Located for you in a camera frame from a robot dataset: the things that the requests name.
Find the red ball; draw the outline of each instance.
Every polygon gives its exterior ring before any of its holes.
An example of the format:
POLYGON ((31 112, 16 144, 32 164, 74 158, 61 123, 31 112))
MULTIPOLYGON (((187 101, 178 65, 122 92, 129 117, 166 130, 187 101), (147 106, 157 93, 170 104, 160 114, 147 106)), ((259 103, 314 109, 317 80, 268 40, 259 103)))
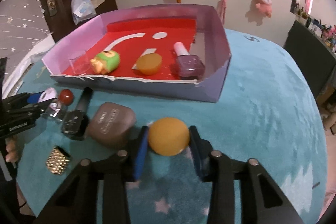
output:
POLYGON ((74 100, 74 95, 71 92, 71 90, 65 89, 65 90, 61 90, 58 99, 65 104, 66 106, 69 106, 72 104, 73 100, 74 100))

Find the cardboard box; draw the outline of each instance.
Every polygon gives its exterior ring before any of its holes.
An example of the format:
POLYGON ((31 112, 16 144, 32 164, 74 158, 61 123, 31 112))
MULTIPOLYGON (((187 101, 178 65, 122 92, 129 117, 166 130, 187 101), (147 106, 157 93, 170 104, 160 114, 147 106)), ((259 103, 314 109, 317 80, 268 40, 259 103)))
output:
POLYGON ((217 102, 226 78, 231 51, 225 30, 212 6, 164 4, 116 10, 98 15, 61 39, 42 61, 50 76, 59 83, 81 87, 119 90, 217 102), (196 20, 195 54, 205 64, 201 80, 149 80, 104 75, 71 76, 62 74, 69 66, 68 54, 88 51, 106 34, 110 23, 150 18, 191 18, 196 20))

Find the purple nail polish bottle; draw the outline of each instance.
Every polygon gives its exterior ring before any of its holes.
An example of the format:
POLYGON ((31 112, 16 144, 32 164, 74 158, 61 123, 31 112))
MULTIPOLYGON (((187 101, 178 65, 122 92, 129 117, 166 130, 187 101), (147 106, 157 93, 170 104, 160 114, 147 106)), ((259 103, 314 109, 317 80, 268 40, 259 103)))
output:
POLYGON ((178 75, 183 80, 199 79, 203 76, 205 66, 197 55, 189 54, 181 42, 174 44, 177 55, 178 75))

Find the white dot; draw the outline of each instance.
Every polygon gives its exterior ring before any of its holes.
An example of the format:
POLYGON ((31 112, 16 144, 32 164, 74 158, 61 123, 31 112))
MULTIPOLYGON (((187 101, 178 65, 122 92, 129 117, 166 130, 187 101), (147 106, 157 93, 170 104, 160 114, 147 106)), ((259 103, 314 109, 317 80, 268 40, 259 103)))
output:
POLYGON ((165 38, 167 35, 168 34, 166 32, 157 32, 152 37, 154 39, 161 39, 161 38, 165 38))

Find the blue tablecloth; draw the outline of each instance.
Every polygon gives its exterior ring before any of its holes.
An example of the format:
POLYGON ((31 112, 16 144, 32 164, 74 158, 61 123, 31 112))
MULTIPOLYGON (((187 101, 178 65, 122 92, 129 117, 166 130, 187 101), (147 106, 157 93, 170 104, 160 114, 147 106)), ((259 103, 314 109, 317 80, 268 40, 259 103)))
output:
MULTIPOLYGON (((162 117, 177 117, 188 126, 196 125, 202 138, 231 158, 257 158, 304 222, 315 224, 325 194, 327 158, 324 130, 311 91, 281 47, 248 34, 226 32, 232 62, 218 103, 96 91, 88 115, 92 117, 102 103, 110 101, 132 108, 137 128, 162 117)), ((42 70, 43 64, 36 63, 24 77, 20 92, 64 88, 42 70)), ((71 90, 78 100, 81 90, 71 90)), ((80 159, 96 161, 115 152, 91 138, 70 140, 61 134, 59 124, 43 118, 35 128, 21 133, 19 141, 23 152, 17 181, 36 214, 80 159), (45 166, 55 145, 72 156, 61 176, 53 175, 45 166)), ((210 192, 211 184, 201 183, 196 176, 188 149, 174 157, 148 152, 140 181, 128 185, 132 224, 206 223, 210 192)), ((236 223, 240 223, 239 202, 237 194, 236 223)), ((100 223, 100 198, 97 217, 100 223)))

